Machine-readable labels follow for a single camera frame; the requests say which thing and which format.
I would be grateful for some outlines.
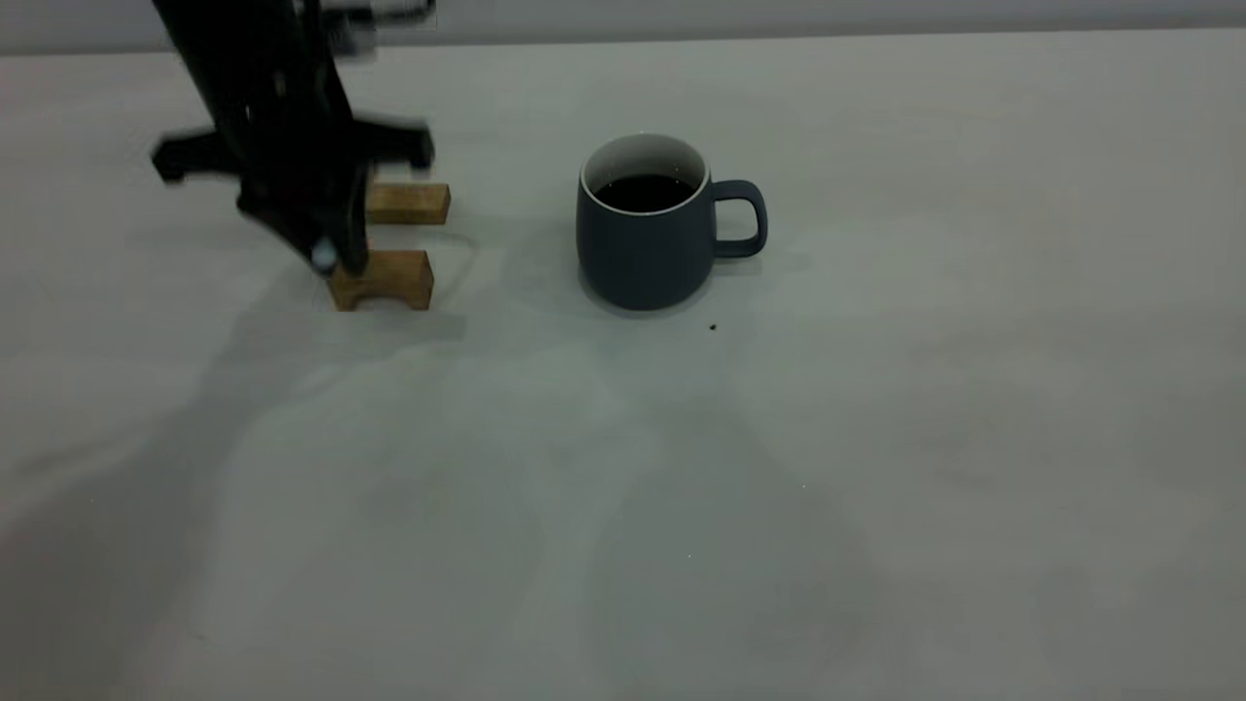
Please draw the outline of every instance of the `mug handle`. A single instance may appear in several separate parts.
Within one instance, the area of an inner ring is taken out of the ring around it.
[[[758,233],[744,240],[715,240],[714,255],[719,258],[748,258],[756,255],[766,245],[770,219],[766,217],[766,200],[758,186],[746,179],[724,179],[714,183],[714,200],[748,199],[758,214]]]

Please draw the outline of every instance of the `mug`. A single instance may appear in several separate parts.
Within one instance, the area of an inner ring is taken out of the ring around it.
[[[753,238],[718,240],[714,203],[720,199],[753,204]],[[597,294],[624,309],[660,309],[687,299],[705,283],[715,258],[756,255],[766,229],[758,186],[710,181],[705,158],[670,136],[616,138],[579,171],[579,265]]]

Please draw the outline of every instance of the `gray wall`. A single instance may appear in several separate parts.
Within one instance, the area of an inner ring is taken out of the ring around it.
[[[441,0],[400,42],[586,41],[1246,24],[1246,0]],[[153,49],[148,0],[0,0],[0,51]]]

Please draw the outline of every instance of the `wooden block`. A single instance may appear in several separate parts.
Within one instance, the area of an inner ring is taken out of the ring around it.
[[[354,311],[360,299],[394,296],[412,309],[427,309],[432,300],[432,266],[424,250],[373,250],[358,278],[341,265],[329,278],[329,291],[339,311]]]
[[[450,186],[380,184],[368,187],[368,223],[444,224],[450,212]]]

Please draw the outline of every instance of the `mug rim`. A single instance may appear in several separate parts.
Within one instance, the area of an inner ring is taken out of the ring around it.
[[[635,138],[638,136],[669,138],[670,141],[675,141],[675,142],[678,142],[678,143],[688,147],[689,151],[692,151],[693,153],[695,153],[697,157],[700,158],[701,169],[704,171],[701,173],[701,182],[697,187],[697,191],[693,192],[683,202],[675,204],[674,207],[667,207],[665,209],[658,209],[657,212],[628,212],[627,209],[619,209],[618,207],[611,207],[606,202],[602,202],[601,199],[598,199],[597,198],[597,193],[594,193],[588,187],[588,181],[586,179],[586,176],[588,174],[588,163],[598,153],[601,153],[602,149],[604,149],[604,148],[607,148],[609,146],[613,146],[613,144],[618,143],[619,141],[625,141],[628,138]],[[668,213],[674,212],[674,210],[679,209],[680,207],[688,204],[693,199],[697,199],[698,197],[700,197],[700,193],[704,192],[708,186],[709,186],[709,164],[705,162],[705,156],[701,156],[701,152],[698,151],[695,146],[693,146],[692,143],[688,143],[687,141],[684,141],[683,138],[679,138],[678,136],[670,136],[669,133],[658,133],[658,132],[654,132],[654,131],[637,131],[637,132],[633,132],[633,133],[624,133],[623,136],[616,136],[614,138],[612,138],[612,139],[607,141],[606,143],[602,143],[601,146],[598,146],[597,148],[594,148],[593,152],[589,153],[587,158],[584,158],[584,163],[582,166],[579,166],[579,188],[583,189],[586,193],[588,193],[588,197],[592,198],[592,200],[596,202],[598,207],[602,207],[602,208],[608,209],[611,212],[614,212],[617,214],[625,214],[625,215],[629,215],[629,217],[657,217],[659,214],[668,214]]]

